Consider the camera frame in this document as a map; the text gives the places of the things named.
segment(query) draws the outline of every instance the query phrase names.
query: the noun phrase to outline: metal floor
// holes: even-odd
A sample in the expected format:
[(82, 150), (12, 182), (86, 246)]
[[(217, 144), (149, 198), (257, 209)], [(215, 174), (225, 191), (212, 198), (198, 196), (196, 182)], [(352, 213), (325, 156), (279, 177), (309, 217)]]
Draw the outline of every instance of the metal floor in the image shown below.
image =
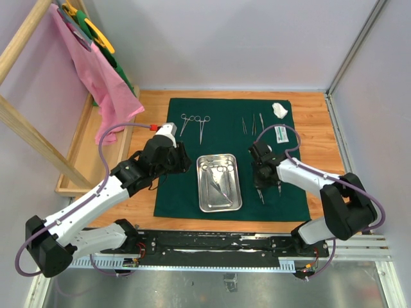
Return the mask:
[(289, 273), (238, 273), (234, 287), (221, 272), (139, 270), (116, 278), (68, 269), (58, 285), (60, 292), (50, 283), (43, 308), (387, 307), (373, 262), (335, 261), (308, 283)]

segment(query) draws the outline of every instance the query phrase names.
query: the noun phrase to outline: wooden post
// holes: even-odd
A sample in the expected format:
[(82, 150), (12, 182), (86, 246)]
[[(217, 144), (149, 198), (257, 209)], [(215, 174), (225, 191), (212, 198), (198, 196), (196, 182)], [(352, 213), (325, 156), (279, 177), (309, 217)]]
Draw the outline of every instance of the wooden post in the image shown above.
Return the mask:
[(50, 161), (61, 173), (65, 174), (80, 188), (92, 188), (84, 176), (43, 137), (25, 117), (0, 95), (0, 120), (23, 138), (33, 149)]
[(14, 63), (21, 54), (21, 51), (27, 44), (34, 30), (39, 25), (39, 22), (43, 18), (44, 14), (47, 12), (51, 2), (52, 0), (37, 0), (36, 4), (21, 24), (19, 30), (17, 30), (17, 33), (14, 35), (11, 42), (1, 54), (0, 85), (3, 83), (4, 79), (6, 79), (8, 72), (12, 69)]

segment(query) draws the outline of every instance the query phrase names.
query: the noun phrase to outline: yellow handle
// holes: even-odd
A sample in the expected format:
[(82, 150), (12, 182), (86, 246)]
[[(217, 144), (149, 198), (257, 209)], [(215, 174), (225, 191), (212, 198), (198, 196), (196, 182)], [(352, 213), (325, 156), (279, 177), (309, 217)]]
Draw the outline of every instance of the yellow handle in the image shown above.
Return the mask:
[(104, 36), (104, 34), (88, 19), (84, 19), (85, 23), (90, 26), (96, 32), (97, 38), (94, 37), (94, 40), (102, 47), (102, 48), (107, 48), (111, 54), (115, 53), (116, 51), (114, 50), (114, 47), (110, 44), (109, 40), (107, 40), (107, 37)]
[[(69, 0), (66, 0), (67, 3), (64, 3), (62, 5), (63, 10), (71, 17), (76, 16), (77, 14), (77, 9), (71, 5)], [(112, 44), (107, 40), (107, 37), (104, 36), (104, 34), (88, 19), (84, 19), (85, 23), (89, 25), (91, 29), (93, 29), (94, 32), (97, 34), (97, 38), (93, 38), (97, 44), (99, 44), (102, 48), (107, 48), (109, 50), (109, 53), (113, 54), (116, 51), (114, 50), (114, 47)]]

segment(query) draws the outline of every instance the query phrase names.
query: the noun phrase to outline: white wall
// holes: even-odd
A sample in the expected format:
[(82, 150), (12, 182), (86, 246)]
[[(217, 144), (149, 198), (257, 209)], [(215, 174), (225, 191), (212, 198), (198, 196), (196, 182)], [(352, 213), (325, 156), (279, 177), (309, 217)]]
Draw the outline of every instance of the white wall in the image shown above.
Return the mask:
[(144, 89), (326, 89), (375, 0), (84, 0)]
[(411, 2), (389, 1), (334, 95), (354, 169), (385, 206), (381, 228), (411, 305)]
[[(1, 1), (0, 52), (35, 0)], [(80, 83), (54, 21), (47, 14), (35, 31), (0, 93), (64, 155), (80, 117), (86, 89)], [(15, 253), (24, 242), (24, 224), (67, 205), (55, 192), (59, 172), (0, 122), (0, 306), (22, 307), (30, 278), (14, 270)], [(22, 267), (34, 271), (24, 253)]]

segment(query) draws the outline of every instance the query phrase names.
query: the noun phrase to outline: forceps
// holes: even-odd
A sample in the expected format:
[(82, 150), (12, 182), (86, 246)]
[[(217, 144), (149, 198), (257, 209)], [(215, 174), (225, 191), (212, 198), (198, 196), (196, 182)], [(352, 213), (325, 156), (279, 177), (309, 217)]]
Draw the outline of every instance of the forceps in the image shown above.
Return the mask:
[(204, 120), (201, 120), (201, 117), (198, 115), (194, 118), (194, 121), (199, 122), (200, 123), (200, 144), (203, 140), (203, 130), (204, 130), (204, 124), (206, 122), (210, 122), (210, 117), (207, 115), (204, 117)]
[(180, 132), (180, 137), (181, 137), (181, 135), (182, 135), (182, 132), (183, 132), (184, 129), (186, 128), (186, 125), (187, 125), (188, 121), (194, 121), (194, 116), (192, 115), (192, 116), (190, 116), (190, 117), (187, 117), (186, 114), (182, 114), (182, 115), (181, 115), (181, 118), (184, 120), (184, 124), (183, 124), (182, 129), (181, 129), (181, 132)]
[(247, 134), (247, 127), (245, 126), (244, 118), (242, 118), (242, 119), (243, 119), (243, 133), (244, 133), (244, 135), (246, 135)]

